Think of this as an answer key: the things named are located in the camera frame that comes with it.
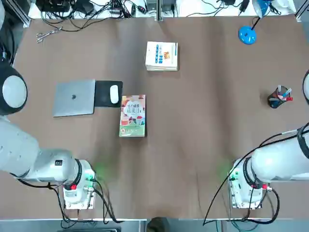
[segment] white robotic arm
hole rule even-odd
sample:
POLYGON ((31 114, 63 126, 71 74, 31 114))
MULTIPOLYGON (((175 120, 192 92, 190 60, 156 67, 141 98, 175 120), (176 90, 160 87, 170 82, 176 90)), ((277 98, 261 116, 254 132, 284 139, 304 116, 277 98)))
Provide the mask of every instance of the white robotic arm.
POLYGON ((294 138, 262 146, 250 158, 235 162, 228 181, 233 208, 250 205, 255 209, 260 205, 263 185, 270 182, 309 180, 309 134, 304 134, 307 125, 282 133, 297 133, 294 138))
MULTIPOLYGON (((26 84, 19 73, 0 62, 0 114, 18 112, 27 101, 26 84)), ((29 182, 63 186, 67 209, 94 207, 95 172, 86 160, 74 159, 64 149, 40 149, 31 135, 0 116, 0 171, 29 182)))

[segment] brown table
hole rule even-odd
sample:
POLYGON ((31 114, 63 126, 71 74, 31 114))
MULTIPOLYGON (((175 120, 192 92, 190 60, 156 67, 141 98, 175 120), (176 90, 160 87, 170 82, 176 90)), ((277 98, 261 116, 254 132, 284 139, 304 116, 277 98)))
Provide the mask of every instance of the brown table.
MULTIPOLYGON (((301 92, 309 60, 301 24, 293 16, 267 17, 256 27, 256 44, 248 46, 237 33, 251 20, 106 20, 41 44, 35 34, 51 27, 35 20, 14 64, 27 82, 28 102, 10 120, 41 147, 66 148, 90 161, 108 185, 117 218, 203 218, 236 158, 309 118, 301 92), (179 71, 146 71, 147 41, 178 42, 179 71), (120 80, 124 95, 146 94, 148 136, 118 138, 120 113, 114 108, 53 118, 56 84, 78 79, 120 80), (265 96, 278 84, 291 87, 294 100, 274 110, 265 96)), ((61 218, 52 191, 25 187, 6 173, 0 184, 0 218, 61 218)), ((273 187, 281 198, 280 218, 309 218, 308 183, 273 187)), ((268 205, 252 217, 270 218, 268 205)), ((101 218, 101 206, 97 198, 95 210, 81 218, 101 218)), ((226 206, 223 189, 209 218, 227 218, 226 206)), ((243 214, 232 211, 234 218, 243 214)))

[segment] black mouse pad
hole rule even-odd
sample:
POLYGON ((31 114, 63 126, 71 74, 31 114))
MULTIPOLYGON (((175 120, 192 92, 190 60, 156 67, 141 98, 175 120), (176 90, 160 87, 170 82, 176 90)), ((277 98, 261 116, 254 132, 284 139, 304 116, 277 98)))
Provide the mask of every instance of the black mouse pad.
POLYGON ((96 81, 95 107, 120 108, 122 85, 122 81, 96 81), (111 102, 111 86, 118 86, 119 101, 116 104, 111 102))

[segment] book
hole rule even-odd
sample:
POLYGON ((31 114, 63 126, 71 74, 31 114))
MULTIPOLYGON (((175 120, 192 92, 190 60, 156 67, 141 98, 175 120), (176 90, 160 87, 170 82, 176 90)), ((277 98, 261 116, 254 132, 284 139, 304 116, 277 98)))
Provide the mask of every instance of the book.
POLYGON ((122 96, 119 137, 145 137, 146 95, 122 96))
POLYGON ((178 43, 147 42, 145 65, 148 71, 177 71, 178 43))

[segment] laptop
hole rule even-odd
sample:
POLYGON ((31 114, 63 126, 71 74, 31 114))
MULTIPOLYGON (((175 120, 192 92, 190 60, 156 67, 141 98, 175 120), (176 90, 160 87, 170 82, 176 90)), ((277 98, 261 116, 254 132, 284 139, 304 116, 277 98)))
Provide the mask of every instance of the laptop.
POLYGON ((94 112, 95 80, 58 83, 53 117, 90 115, 94 112))

